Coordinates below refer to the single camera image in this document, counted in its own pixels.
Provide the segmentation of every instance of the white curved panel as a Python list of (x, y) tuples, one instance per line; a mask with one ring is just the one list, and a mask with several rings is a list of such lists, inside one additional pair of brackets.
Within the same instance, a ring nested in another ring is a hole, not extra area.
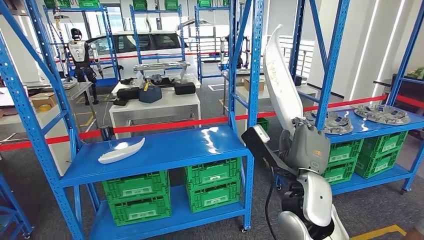
[(98, 162), (101, 164), (110, 164), (119, 160), (128, 158), (129, 156), (138, 152), (145, 144), (145, 138), (136, 144), (128, 146), (127, 142), (121, 142), (118, 146), (114, 147), (113, 151), (109, 151), (98, 158)]
[(264, 73), (272, 106), (283, 129), (293, 136), (292, 119), (303, 118), (303, 106), (289, 69), (284, 62), (278, 25), (272, 33), (264, 54)]

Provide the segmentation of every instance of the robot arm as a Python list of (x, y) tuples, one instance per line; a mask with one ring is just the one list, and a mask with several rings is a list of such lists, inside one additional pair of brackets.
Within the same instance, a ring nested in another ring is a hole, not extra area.
[(250, 36), (246, 36), (244, 39), (246, 40), (246, 63), (244, 64), (244, 67), (247, 69), (250, 63), (249, 56), (251, 55), (251, 38)]
[(92, 49), (93, 52), (93, 59), (94, 59), (94, 63), (97, 66), (97, 70), (98, 73), (100, 74), (101, 78), (103, 79), (103, 70), (102, 70), (102, 66), (100, 65), (100, 58), (99, 58), (99, 54), (97, 52), (97, 47), (95, 44), (91, 44), (90, 48)]
[(62, 69), (63, 69), (63, 74), (65, 75), (66, 78), (69, 78), (69, 72), (68, 72), (68, 62), (67, 62), (67, 58), (66, 58), (66, 48), (64, 47), (64, 45), (59, 44), (58, 46), (59, 48), (59, 53), (60, 53), (60, 62), (62, 64)]
[(280, 156), (266, 145), (267, 133), (260, 125), (250, 127), (241, 135), (255, 159), (263, 159), (289, 181), (289, 191), (281, 201), (280, 227), (289, 233), (289, 239), (323, 240), (327, 237), (348, 240), (343, 225), (332, 205), (332, 191), (320, 176), (327, 167), (329, 140), (314, 126), (296, 119), (293, 141), (290, 132), (281, 135)]
[(224, 57), (225, 57), (225, 42), (226, 42), (226, 38), (224, 36), (222, 36), (220, 39), (220, 53), (219, 56), (221, 58), (221, 65), (224, 64)]

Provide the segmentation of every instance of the orange label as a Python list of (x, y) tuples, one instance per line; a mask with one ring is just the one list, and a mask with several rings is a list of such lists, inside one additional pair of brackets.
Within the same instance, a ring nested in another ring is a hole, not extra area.
[(321, 151), (314, 150), (313, 154), (316, 155), (317, 157), (321, 158)]

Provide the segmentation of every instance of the red barrier rope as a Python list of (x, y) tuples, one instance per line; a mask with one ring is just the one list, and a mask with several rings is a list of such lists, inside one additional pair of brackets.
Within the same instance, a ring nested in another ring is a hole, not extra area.
[[(382, 101), (385, 99), (386, 99), (386, 96), (382, 95), (382, 96), (376, 96), (376, 97), (356, 99), (352, 101), (335, 102), (335, 103), (328, 104), (328, 108), (336, 108), (336, 107), (342, 107), (347, 105), (362, 104), (362, 103), (367, 103), (371, 101)], [(312, 111), (317, 109), (318, 109), (318, 106), (308, 106), (303, 108), (303, 111), (307, 112), (307, 111)], [(276, 116), (276, 113), (274, 111), (259, 112), (257, 114), (258, 118), (269, 118), (269, 117), (275, 117), (275, 116)], [(246, 120), (246, 119), (248, 119), (248, 115), (235, 116), (235, 120), (237, 121)], [(179, 121), (179, 122), (163, 122), (163, 123), (136, 125), (136, 126), (115, 127), (113, 131), (115, 134), (122, 134), (122, 133), (133, 133), (133, 132), (154, 131), (154, 130), (164, 130), (164, 129), (178, 129), (178, 128), (198, 126), (198, 125), (220, 124), (220, 123), (226, 123), (227, 121), (228, 121), (228, 117), (222, 116), (222, 117), (213, 117), (213, 118), (201, 119), (201, 120), (187, 120), (187, 121)], [(97, 129), (97, 130), (93, 130), (89, 132), (80, 133), (79, 137), (82, 140), (100, 137), (100, 130)], [(51, 137), (46, 139), (47, 144), (58, 144), (58, 143), (65, 143), (68, 141), (69, 141), (69, 136)], [(29, 141), (18, 142), (18, 143), (6, 143), (6, 144), (0, 145), (0, 152), (17, 150), (17, 149), (25, 149), (25, 148), (30, 148), (31, 146), (32, 146), (31, 142)]]

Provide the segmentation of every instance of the humanoid robot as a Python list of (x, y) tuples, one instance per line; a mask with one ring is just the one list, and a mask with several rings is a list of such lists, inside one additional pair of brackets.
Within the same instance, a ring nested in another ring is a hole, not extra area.
[[(89, 56), (89, 49), (91, 48), (94, 58), (94, 63), (97, 66), (97, 70), (101, 77), (103, 78), (103, 71), (102, 67), (100, 65), (100, 59), (99, 54), (97, 53), (96, 45), (91, 44), (89, 45), (85, 41), (81, 41), (82, 33), (79, 29), (72, 28), (70, 30), (70, 33), (72, 35), (72, 41), (70, 41), (67, 45), (59, 45), (59, 51), (60, 51), (60, 60), (62, 64), (64, 65), (63, 71), (67, 78), (69, 78), (68, 73), (68, 66), (67, 66), (67, 59), (66, 54), (70, 54), (73, 64), (75, 65), (75, 69), (73, 70), (73, 77), (77, 79), (79, 83), (86, 82), (86, 78), (92, 82), (91, 89), (92, 89), (92, 95), (94, 98), (93, 104), (98, 104), (99, 101), (97, 100), (97, 91), (96, 91), (96, 73), (91, 68), (91, 61)], [(90, 105), (90, 100), (87, 96), (87, 93), (84, 92), (85, 97), (85, 105)]]

